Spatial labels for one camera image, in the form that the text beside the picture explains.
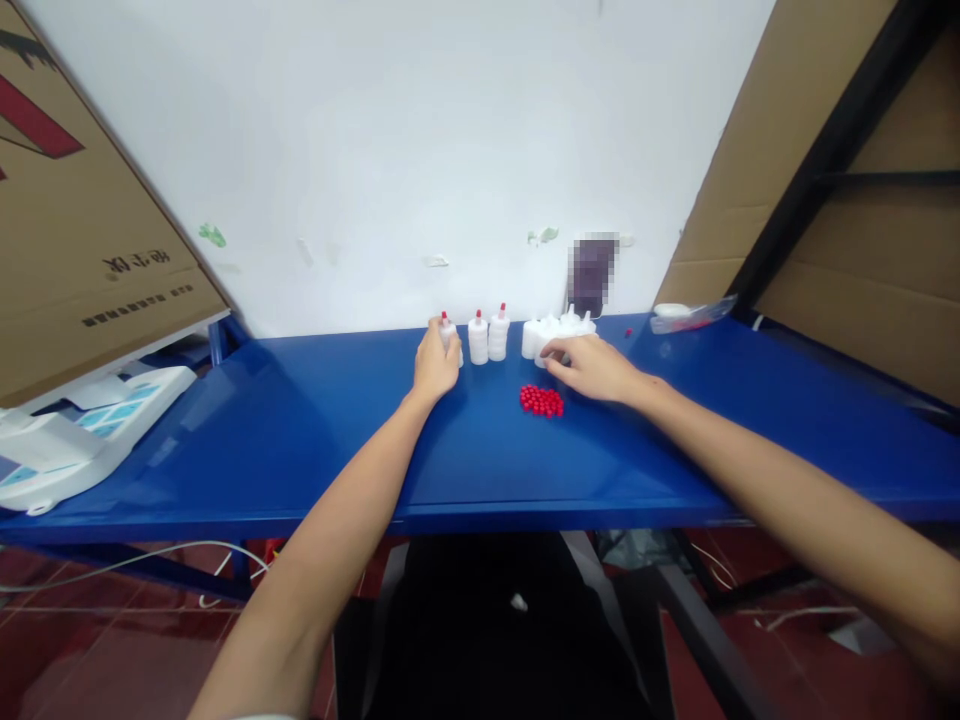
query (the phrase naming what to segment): green mark on wall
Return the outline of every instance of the green mark on wall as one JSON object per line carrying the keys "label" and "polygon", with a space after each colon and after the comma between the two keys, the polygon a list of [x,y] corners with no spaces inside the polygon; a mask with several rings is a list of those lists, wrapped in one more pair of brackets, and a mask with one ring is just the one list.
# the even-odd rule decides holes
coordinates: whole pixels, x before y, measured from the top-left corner
{"label": "green mark on wall", "polygon": [[204,223],[200,226],[200,237],[204,237],[217,247],[226,247],[227,241],[224,239],[220,228],[210,223]]}

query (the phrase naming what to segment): blue table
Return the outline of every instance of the blue table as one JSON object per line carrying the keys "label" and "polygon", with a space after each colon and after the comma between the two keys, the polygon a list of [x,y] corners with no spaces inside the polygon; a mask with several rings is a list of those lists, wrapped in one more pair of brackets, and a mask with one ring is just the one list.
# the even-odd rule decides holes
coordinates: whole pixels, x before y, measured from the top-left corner
{"label": "blue table", "polygon": [[[640,368],[780,443],[906,521],[960,518],[960,442],[776,340],[726,319],[653,335],[598,321]],[[632,335],[625,337],[627,328]],[[461,371],[410,464],[396,533],[691,527],[738,512],[659,431],[520,358]],[[423,330],[251,341],[183,395],[106,481],[52,512],[0,519],[26,545],[286,537],[409,390]],[[525,414],[557,387],[563,418]]]}

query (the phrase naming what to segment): cable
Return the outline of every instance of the cable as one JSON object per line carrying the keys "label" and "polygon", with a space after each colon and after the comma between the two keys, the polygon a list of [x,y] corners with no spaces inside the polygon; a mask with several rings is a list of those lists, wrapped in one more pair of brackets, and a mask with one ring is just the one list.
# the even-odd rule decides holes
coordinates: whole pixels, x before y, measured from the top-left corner
{"label": "cable", "polygon": [[769,625],[761,625],[759,620],[754,620],[754,624],[758,628],[762,628],[767,632],[773,632],[783,623],[791,618],[800,617],[801,615],[836,615],[836,614],[847,614],[847,613],[859,613],[860,611],[857,608],[852,607],[819,607],[819,608],[804,608],[803,610],[794,610],[793,612],[784,613],[776,620],[774,620]]}
{"label": "cable", "polygon": [[131,563],[139,562],[145,558],[153,557],[154,555],[164,555],[168,552],[173,552],[174,550],[182,550],[183,548],[195,547],[198,545],[219,545],[220,547],[229,548],[230,550],[236,550],[241,552],[247,557],[254,560],[261,568],[263,572],[270,570],[270,566],[267,565],[263,560],[258,558],[252,552],[246,548],[233,545],[231,543],[220,542],[219,540],[197,540],[195,542],[189,543],[180,543],[179,545],[173,545],[172,547],[163,548],[162,550],[154,550],[153,552],[144,553],[143,555],[137,555],[137,557],[130,558],[129,560],[124,560],[123,562],[116,563],[115,565],[109,565],[105,568],[100,568],[94,570],[93,572],[85,573],[84,575],[78,575],[75,578],[70,578],[69,580],[60,580],[59,582],[45,583],[43,585],[25,585],[23,587],[8,587],[6,585],[0,585],[0,592],[9,592],[9,593],[19,593],[19,592],[36,592],[38,590],[49,590],[50,588],[61,587],[63,585],[69,585],[70,583],[80,582],[81,580],[86,580],[88,578],[101,575],[105,572],[110,572],[111,570],[116,570],[117,568],[123,567],[124,565],[130,565]]}
{"label": "cable", "polygon": [[[227,556],[223,559],[223,562],[220,563],[220,567],[218,567],[217,570],[216,570],[216,572],[214,572],[213,574],[214,574],[214,575],[219,575],[219,574],[220,574],[220,571],[223,570],[223,569],[227,566],[227,563],[230,561],[230,558],[232,558],[232,557],[233,557],[233,550],[231,550],[230,552],[227,553]],[[254,578],[258,578],[258,577],[260,577],[261,575],[263,575],[263,574],[264,574],[265,572],[267,572],[267,570],[270,568],[270,565],[266,565],[266,566],[260,568],[259,570],[257,570],[253,575],[250,576],[250,579],[253,580]],[[206,598],[207,598],[206,595],[201,595],[201,596],[200,596],[200,600],[198,601],[198,604],[199,604],[200,607],[202,607],[204,610],[208,610],[208,609],[214,607],[215,605],[219,605],[219,604],[220,604],[220,601],[219,601],[219,600],[214,600],[212,603],[207,603],[207,602],[206,602]]]}
{"label": "cable", "polygon": [[[736,584],[737,584],[737,579],[733,576],[733,573],[730,572],[730,571],[727,569],[727,566],[726,566],[726,565],[724,565],[722,562],[720,562],[719,560],[717,560],[713,555],[711,555],[710,553],[708,553],[706,550],[704,550],[704,549],[703,549],[702,547],[700,547],[699,545],[697,545],[697,544],[695,544],[695,543],[690,543],[690,547],[692,547],[694,550],[697,550],[698,552],[703,553],[703,554],[706,555],[708,558],[710,558],[711,560],[713,560],[713,562],[715,562],[715,563],[717,564],[717,567],[720,567],[721,569],[723,569],[723,571],[727,574],[727,577],[730,578],[730,582],[732,582],[733,585],[736,585]],[[723,585],[727,590],[733,590],[733,585],[727,585],[727,583],[725,583],[725,582],[720,578],[720,576],[717,575],[717,571],[714,569],[713,565],[710,566],[710,574],[713,575],[713,579],[714,579],[714,580],[716,580],[718,583],[720,583],[721,585]]]}

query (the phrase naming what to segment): black metal frame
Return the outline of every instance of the black metal frame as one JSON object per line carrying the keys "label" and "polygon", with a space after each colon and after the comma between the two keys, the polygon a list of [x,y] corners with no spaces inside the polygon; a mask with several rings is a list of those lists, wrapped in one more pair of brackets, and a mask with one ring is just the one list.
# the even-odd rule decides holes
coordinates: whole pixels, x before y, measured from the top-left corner
{"label": "black metal frame", "polygon": [[738,296],[738,320],[748,321],[835,187],[958,184],[953,171],[846,173],[956,12],[954,0],[899,0],[733,279],[727,294]]}

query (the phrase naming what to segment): cardboard sheet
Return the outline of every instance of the cardboard sheet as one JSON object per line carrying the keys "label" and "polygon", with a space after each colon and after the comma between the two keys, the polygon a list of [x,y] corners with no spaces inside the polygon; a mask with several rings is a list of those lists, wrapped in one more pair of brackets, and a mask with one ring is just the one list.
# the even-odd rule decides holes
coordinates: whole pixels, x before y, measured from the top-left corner
{"label": "cardboard sheet", "polygon": [[0,32],[0,407],[12,407],[226,305],[4,2]]}

